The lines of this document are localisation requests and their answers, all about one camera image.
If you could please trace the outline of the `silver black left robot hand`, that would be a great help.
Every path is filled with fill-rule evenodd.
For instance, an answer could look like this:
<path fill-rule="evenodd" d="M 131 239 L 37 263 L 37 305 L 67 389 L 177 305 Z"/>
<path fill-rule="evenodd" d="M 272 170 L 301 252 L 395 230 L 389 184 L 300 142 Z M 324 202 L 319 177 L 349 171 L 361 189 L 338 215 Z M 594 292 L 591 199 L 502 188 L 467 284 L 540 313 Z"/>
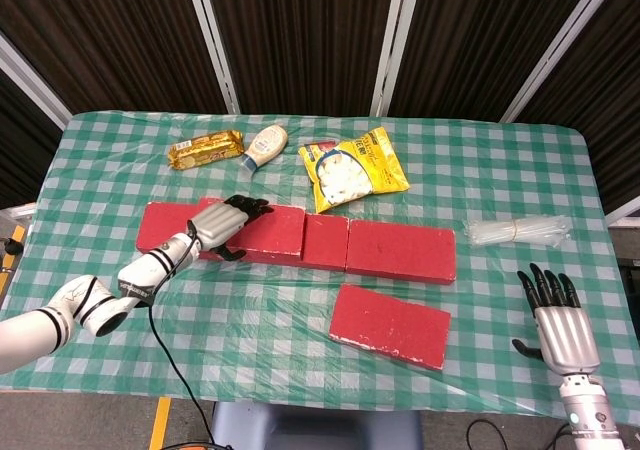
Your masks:
<path fill-rule="evenodd" d="M 200 211 L 188 221 L 187 227 L 199 242 L 201 251 L 213 252 L 225 261 L 236 261 L 243 258 L 246 251 L 230 250 L 227 241 L 251 222 L 273 211 L 267 200 L 236 194 Z"/>

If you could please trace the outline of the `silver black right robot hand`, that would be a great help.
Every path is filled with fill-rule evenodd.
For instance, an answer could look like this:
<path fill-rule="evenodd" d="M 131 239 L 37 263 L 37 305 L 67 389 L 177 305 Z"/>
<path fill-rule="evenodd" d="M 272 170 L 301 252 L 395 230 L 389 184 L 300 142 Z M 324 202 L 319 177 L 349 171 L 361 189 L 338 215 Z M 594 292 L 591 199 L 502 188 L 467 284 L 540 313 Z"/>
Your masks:
<path fill-rule="evenodd" d="M 561 376 L 593 374 L 600 366 L 593 329 L 573 282 L 532 263 L 530 272 L 517 276 L 529 304 L 540 346 L 533 348 L 519 339 L 512 346 L 522 356 L 544 362 Z"/>

